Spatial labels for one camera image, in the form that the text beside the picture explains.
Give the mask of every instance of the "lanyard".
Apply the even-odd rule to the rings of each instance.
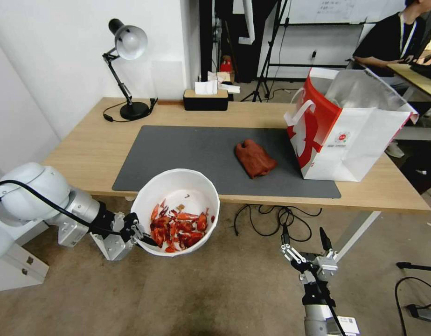
[[[401,59],[403,58],[403,56],[405,55],[405,53],[407,52],[408,49],[408,45],[410,44],[410,41],[413,37],[413,34],[415,33],[415,29],[416,29],[416,20],[413,23],[413,27],[411,27],[411,31],[410,31],[410,35],[408,36],[407,42],[405,43],[404,48],[402,49],[402,41],[403,41],[403,30],[405,28],[404,26],[404,21],[403,21],[403,14],[401,13],[399,15],[399,18],[401,19],[401,41],[399,43],[399,52],[401,53]]]

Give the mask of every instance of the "red crayfish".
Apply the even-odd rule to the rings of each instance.
[[[176,209],[169,210],[166,200],[156,204],[150,216],[150,231],[152,239],[162,248],[167,243],[166,252],[177,252],[195,245],[208,228],[208,210],[199,215],[182,212],[181,204]]]

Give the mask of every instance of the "lamp base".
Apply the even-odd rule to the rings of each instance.
[[[121,107],[121,117],[127,120],[136,120],[147,117],[150,114],[149,107],[141,102],[133,102],[133,105]]]

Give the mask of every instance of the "wooden table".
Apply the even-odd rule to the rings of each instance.
[[[111,189],[143,125],[286,128],[283,115],[294,105],[230,102],[225,112],[185,111],[181,105],[156,105],[147,118],[116,123],[102,117],[105,108],[122,102],[103,98],[45,160],[67,181],[92,195],[136,196]],[[120,107],[107,113],[116,119]],[[219,195],[222,202],[307,205],[356,209],[361,213],[334,245],[339,259],[380,211],[422,212],[430,208],[393,162],[384,154],[361,182],[336,182],[341,198]]]
[[[410,69],[409,64],[389,64],[387,66],[396,75],[416,87],[431,100],[431,79],[428,79]]]
[[[431,79],[424,77],[410,69],[408,64],[387,65],[396,75],[405,80],[410,86],[403,98],[407,101],[417,90],[431,101]],[[431,127],[404,127],[396,136],[397,140],[429,140],[431,141]]]

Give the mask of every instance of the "red and white shopping bag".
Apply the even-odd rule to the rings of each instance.
[[[417,112],[371,71],[312,68],[287,112],[305,179],[359,182]]]

